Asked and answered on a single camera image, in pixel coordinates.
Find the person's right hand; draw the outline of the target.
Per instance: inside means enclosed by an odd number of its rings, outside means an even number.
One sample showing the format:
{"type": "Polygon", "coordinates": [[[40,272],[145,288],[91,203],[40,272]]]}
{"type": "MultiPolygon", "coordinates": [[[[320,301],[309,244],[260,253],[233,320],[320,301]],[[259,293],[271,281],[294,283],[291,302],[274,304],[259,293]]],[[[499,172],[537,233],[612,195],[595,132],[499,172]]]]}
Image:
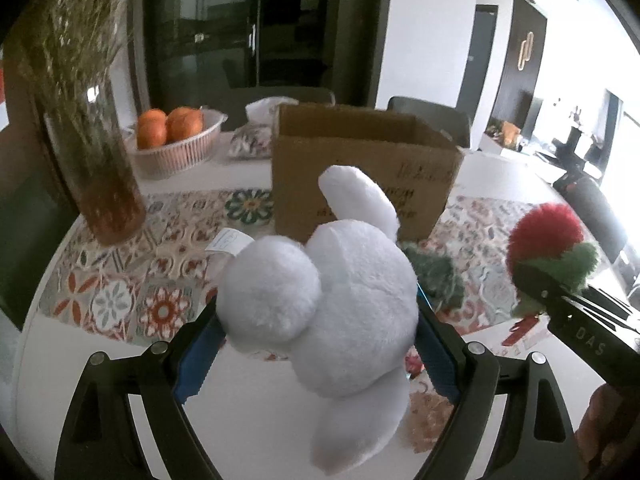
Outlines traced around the person's right hand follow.
{"type": "Polygon", "coordinates": [[[626,410],[623,404],[623,397],[608,384],[594,390],[575,432],[580,478],[590,474],[591,463],[596,458],[600,458],[602,466],[610,466],[627,447],[631,428],[637,422],[638,408],[626,410]]]}

